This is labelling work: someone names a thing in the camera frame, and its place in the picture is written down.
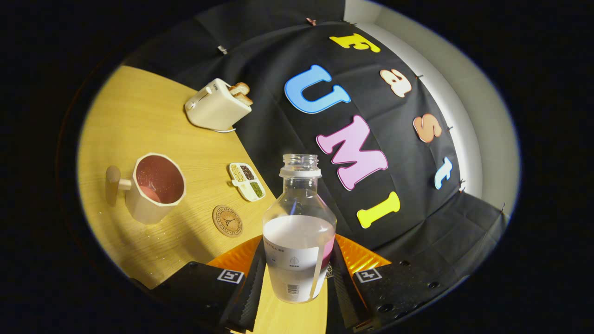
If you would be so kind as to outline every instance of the mug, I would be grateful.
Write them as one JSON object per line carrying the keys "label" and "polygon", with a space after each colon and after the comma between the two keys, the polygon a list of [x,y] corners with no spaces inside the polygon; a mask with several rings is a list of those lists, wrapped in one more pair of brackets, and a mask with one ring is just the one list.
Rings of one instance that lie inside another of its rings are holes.
{"label": "mug", "polygon": [[161,221],[186,193],[179,166],[166,155],[148,153],[136,160],[131,179],[122,179],[116,166],[105,173],[105,195],[115,206],[118,189],[126,190],[126,207],[134,219],[145,224]]}

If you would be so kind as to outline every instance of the toast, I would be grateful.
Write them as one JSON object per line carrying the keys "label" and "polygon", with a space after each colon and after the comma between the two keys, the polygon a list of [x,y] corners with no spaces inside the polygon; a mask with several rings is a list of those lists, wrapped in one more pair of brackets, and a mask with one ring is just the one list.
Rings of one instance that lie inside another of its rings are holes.
{"label": "toast", "polygon": [[243,93],[234,94],[233,97],[241,101],[244,105],[251,106],[252,104],[254,104],[254,101],[252,101]]}
{"label": "toast", "polygon": [[247,95],[249,93],[249,86],[246,83],[236,83],[234,86],[229,87],[229,93],[233,96],[237,93]]}

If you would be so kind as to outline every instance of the pink letter m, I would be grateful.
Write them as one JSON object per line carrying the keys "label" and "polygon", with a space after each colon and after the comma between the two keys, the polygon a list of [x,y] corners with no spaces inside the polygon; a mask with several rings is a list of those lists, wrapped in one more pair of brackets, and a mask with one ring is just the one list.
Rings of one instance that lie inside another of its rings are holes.
{"label": "pink letter m", "polygon": [[355,115],[353,122],[329,136],[318,135],[315,139],[321,150],[329,155],[334,147],[342,142],[338,152],[332,158],[332,163],[354,162],[349,167],[340,167],[338,177],[347,190],[353,190],[355,184],[380,169],[388,168],[386,155],[379,150],[361,151],[361,146],[369,135],[369,125],[363,117]]}

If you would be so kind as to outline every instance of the table surface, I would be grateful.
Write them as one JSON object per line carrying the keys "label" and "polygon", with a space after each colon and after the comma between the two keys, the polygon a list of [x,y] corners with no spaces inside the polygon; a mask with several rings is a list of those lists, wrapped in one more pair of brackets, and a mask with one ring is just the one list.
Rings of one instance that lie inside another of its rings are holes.
{"label": "table surface", "polygon": [[[207,263],[225,251],[262,234],[261,217],[275,198],[235,132],[217,133],[193,126],[184,103],[196,91],[159,75],[121,66],[95,98],[85,120],[78,150],[78,186],[95,237],[114,263],[149,289],[189,261]],[[257,112],[257,105],[252,105]],[[159,223],[132,218],[124,191],[115,207],[105,200],[105,171],[115,165],[129,178],[136,160],[149,152],[169,156],[186,179],[184,199]],[[230,184],[228,165],[254,168],[266,196],[249,202]],[[281,157],[277,162],[282,164]],[[244,224],[236,238],[215,227],[212,212],[224,204]],[[310,303],[288,304],[272,291],[264,273],[254,333],[324,333],[327,284]]]}

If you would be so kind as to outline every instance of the white wall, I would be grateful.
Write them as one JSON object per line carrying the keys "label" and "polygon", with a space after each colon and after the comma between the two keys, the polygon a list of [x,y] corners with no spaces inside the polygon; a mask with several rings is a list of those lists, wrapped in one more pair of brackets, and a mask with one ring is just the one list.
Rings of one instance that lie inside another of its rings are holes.
{"label": "white wall", "polygon": [[347,0],[346,9],[346,21],[357,23],[423,75],[454,127],[465,192],[496,207],[505,203],[504,212],[510,215],[519,189],[520,154],[507,108],[489,79],[451,43],[404,15],[363,0]]}
{"label": "white wall", "polygon": [[344,20],[351,23],[373,23],[383,6],[371,1],[345,0]]}

